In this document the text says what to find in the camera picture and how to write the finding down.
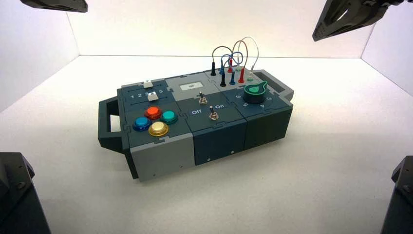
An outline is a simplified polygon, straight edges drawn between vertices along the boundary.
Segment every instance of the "red push button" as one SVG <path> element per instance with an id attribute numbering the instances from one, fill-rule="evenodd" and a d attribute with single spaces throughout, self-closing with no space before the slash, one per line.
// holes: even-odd
<path id="1" fill-rule="evenodd" d="M 158 107 L 152 106 L 146 110 L 145 117 L 147 117 L 148 119 L 157 119 L 161 117 L 161 114 L 162 111 Z"/>

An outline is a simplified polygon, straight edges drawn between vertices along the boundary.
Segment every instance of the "pointer knob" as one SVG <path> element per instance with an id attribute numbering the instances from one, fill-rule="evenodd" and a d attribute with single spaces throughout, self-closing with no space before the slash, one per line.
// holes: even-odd
<path id="1" fill-rule="evenodd" d="M 267 81 L 259 84 L 250 84 L 244 87 L 244 101 L 251 104 L 260 104 L 264 102 L 264 94 L 266 92 Z"/>

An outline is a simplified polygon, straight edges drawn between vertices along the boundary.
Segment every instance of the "small display screen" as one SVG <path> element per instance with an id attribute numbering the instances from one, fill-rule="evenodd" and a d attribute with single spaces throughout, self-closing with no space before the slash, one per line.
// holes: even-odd
<path id="1" fill-rule="evenodd" d="M 189 90 L 189 89 L 196 89 L 196 88 L 201 88 L 203 87 L 201 82 L 194 82 L 190 84 L 181 84 L 179 85 L 181 87 L 182 91 Z"/>

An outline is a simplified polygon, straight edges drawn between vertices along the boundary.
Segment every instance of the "blue push button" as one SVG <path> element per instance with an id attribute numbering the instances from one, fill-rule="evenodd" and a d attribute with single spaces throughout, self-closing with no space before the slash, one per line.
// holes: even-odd
<path id="1" fill-rule="evenodd" d="M 139 117 L 135 120 L 135 123 L 133 123 L 133 129 L 136 131 L 146 131 L 151 122 L 148 118 L 146 117 Z"/>
<path id="2" fill-rule="evenodd" d="M 166 124 L 173 124 L 178 120 L 178 116 L 173 111 L 165 111 L 161 116 L 161 121 Z"/>

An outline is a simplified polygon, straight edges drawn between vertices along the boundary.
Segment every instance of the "control box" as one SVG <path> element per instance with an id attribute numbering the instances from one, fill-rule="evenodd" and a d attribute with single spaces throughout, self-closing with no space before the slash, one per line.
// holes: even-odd
<path id="1" fill-rule="evenodd" d="M 265 70 L 211 70 L 122 86 L 99 103 L 98 139 L 141 181 L 285 137 L 294 91 Z M 233 76 L 235 84 L 222 84 Z M 110 115 L 120 132 L 111 132 Z"/>

